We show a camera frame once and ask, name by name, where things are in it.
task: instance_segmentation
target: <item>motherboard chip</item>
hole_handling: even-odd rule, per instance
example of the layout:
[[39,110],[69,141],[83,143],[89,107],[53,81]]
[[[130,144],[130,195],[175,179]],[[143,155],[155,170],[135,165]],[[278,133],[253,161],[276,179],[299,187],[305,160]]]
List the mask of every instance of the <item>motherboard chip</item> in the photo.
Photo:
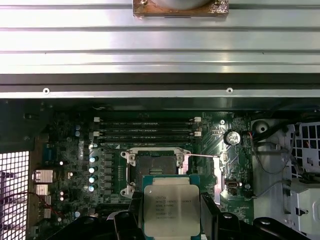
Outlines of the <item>motherboard chip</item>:
[[200,233],[200,193],[196,185],[144,188],[144,233],[148,237],[191,237]]
[[176,156],[137,156],[137,187],[142,188],[144,175],[177,174]]

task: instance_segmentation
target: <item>green circuit board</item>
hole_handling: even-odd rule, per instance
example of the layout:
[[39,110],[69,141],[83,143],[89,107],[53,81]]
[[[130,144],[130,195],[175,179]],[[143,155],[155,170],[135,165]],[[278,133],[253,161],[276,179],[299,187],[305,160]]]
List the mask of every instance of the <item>green circuit board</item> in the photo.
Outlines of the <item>green circuit board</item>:
[[[180,128],[178,123],[181,120],[190,121],[194,118],[201,119],[194,129],[194,131],[201,132],[201,136],[175,137],[177,133],[174,129]],[[170,132],[165,131],[164,134],[157,135],[153,131],[144,131],[144,135],[147,133],[148,136],[141,137],[139,129],[144,126],[126,124],[127,121],[132,120],[141,120],[148,128],[157,126],[158,122],[168,121],[169,124],[162,130],[168,129]],[[108,133],[110,128],[118,130],[110,134]],[[75,219],[75,212],[85,216],[94,215],[102,209],[102,213],[107,215],[110,211],[126,209],[130,199],[122,196],[121,191],[128,184],[127,162],[121,156],[121,150],[142,147],[148,147],[149,150],[140,152],[140,158],[173,155],[172,152],[153,151],[152,148],[155,147],[175,147],[188,150],[192,154],[219,156],[219,166],[224,181],[238,184],[237,187],[231,188],[223,186],[224,189],[220,194],[220,208],[224,212],[236,214],[246,223],[252,223],[254,220],[254,204],[251,199],[253,167],[251,144],[246,134],[250,129],[250,118],[237,116],[233,112],[95,111],[91,114],[80,112],[76,117],[70,113],[57,113],[53,124],[48,127],[49,142],[43,146],[42,161],[44,166],[56,166],[59,162],[65,163],[62,167],[57,168],[56,179],[49,185],[49,191],[52,193],[52,207],[63,212],[65,218],[62,221],[53,221],[52,224],[59,227],[66,226]],[[241,133],[240,144],[230,146],[225,143],[224,133],[229,130]],[[93,137],[93,132],[99,132],[100,135]],[[97,143],[104,148],[92,148]],[[98,160],[93,163],[89,162],[92,156]],[[93,192],[88,191],[90,185],[88,179],[93,175],[88,171],[91,167],[97,169],[94,173],[97,181]],[[139,167],[137,160],[137,165],[130,169],[131,181],[137,181]],[[217,178],[214,175],[213,158],[190,156],[187,168],[186,174],[199,175],[200,191],[208,192],[214,197]],[[162,168],[150,169],[151,171],[150,175],[161,174]],[[68,191],[72,199],[61,201],[60,191]]]

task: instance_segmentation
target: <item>cable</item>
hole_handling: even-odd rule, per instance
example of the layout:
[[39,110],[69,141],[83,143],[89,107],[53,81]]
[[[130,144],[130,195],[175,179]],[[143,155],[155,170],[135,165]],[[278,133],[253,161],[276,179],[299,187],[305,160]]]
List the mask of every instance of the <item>cable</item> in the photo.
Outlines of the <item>cable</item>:
[[290,119],[290,120],[280,122],[279,124],[270,127],[268,130],[266,130],[262,133],[255,134],[253,137],[253,142],[257,143],[262,140],[265,140],[287,125],[301,123],[301,122],[311,123],[311,122],[316,122],[319,120],[320,120],[319,113],[314,113],[314,112],[313,113],[304,113],[295,119]]
[[262,147],[262,146],[270,146],[271,148],[274,148],[274,149],[277,148],[277,145],[280,146],[281,149],[283,149],[285,151],[285,153],[290,154],[291,163],[292,163],[295,171],[299,175],[302,176],[302,174],[304,173],[303,168],[299,165],[297,158],[292,153],[290,153],[289,150],[286,147],[284,147],[284,146],[282,146],[282,145],[280,145],[278,143],[276,144],[276,143],[273,143],[273,142],[270,142],[270,141],[262,141],[262,142],[257,142],[257,143],[254,144],[254,146],[256,148]]
[[270,175],[276,175],[276,174],[279,174],[279,173],[282,173],[282,171],[286,168],[289,160],[290,160],[290,156],[292,154],[292,150],[294,149],[294,145],[295,145],[295,142],[296,142],[296,136],[297,136],[297,132],[295,131],[293,133],[293,137],[292,137],[292,142],[291,142],[291,146],[290,146],[290,149],[287,153],[287,155],[285,156],[285,159],[284,159],[284,166],[279,170],[279,171],[276,171],[276,172],[270,172],[268,170],[266,170],[264,168],[264,165],[262,164],[260,158],[259,158],[259,155],[257,153],[257,150],[256,150],[256,147],[255,147],[255,143],[254,143],[254,140],[253,140],[253,136],[251,134],[251,132],[249,132],[249,135],[250,135],[250,142],[251,142],[251,146],[252,146],[252,151],[253,151],[253,154],[255,156],[255,159],[256,161],[258,162],[259,166],[261,167],[261,169],[267,173],[267,174],[270,174]]
[[269,187],[267,187],[263,192],[259,193],[258,195],[255,195],[253,197],[251,197],[252,199],[257,199],[260,198],[261,196],[265,195],[267,192],[269,192],[275,185],[277,184],[290,184],[289,180],[279,180],[274,182],[272,185],[270,185]]
[[17,195],[25,195],[25,194],[31,194],[31,195],[37,196],[38,199],[40,200],[40,202],[42,202],[45,207],[47,207],[48,209],[50,209],[51,212],[53,212],[54,214],[56,214],[56,215],[58,215],[58,216],[63,216],[62,213],[59,213],[59,212],[55,211],[51,205],[49,205],[48,203],[46,203],[46,201],[45,201],[40,195],[38,195],[38,194],[36,194],[36,193],[34,193],[34,192],[32,192],[32,191],[25,191],[25,192],[19,192],[19,193],[11,194],[11,195],[9,195],[9,196],[6,196],[6,197],[4,197],[4,198],[1,198],[1,199],[0,199],[0,202],[4,201],[4,200],[6,200],[6,199],[12,198],[12,197],[14,197],[14,196],[17,196]]

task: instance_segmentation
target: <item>screw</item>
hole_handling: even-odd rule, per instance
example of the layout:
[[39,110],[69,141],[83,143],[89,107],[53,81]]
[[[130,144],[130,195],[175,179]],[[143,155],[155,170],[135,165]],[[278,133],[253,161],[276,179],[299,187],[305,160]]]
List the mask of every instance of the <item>screw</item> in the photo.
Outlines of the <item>screw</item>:
[[45,95],[48,95],[49,93],[50,93],[50,90],[49,90],[49,88],[44,88],[43,90],[42,90],[42,92],[45,94]]
[[232,219],[232,215],[231,215],[230,213],[225,213],[225,214],[223,214],[223,217],[224,217],[225,219]]
[[261,219],[260,222],[263,224],[263,225],[270,225],[271,222],[268,220],[268,219]]
[[234,92],[234,90],[232,89],[232,87],[228,87],[227,89],[226,89],[226,93],[227,94],[232,94]]
[[292,221],[291,221],[290,219],[285,219],[284,222],[285,222],[286,224],[289,224],[289,225],[292,224]]

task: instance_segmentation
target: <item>intel xeon processor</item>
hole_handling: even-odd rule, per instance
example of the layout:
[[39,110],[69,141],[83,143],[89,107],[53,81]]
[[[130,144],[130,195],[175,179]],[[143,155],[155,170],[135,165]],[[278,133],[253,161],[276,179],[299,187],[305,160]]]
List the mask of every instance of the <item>intel xeon processor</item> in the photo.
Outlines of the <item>intel xeon processor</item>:
[[196,185],[148,185],[144,188],[144,233],[148,237],[191,237],[200,233],[200,197]]

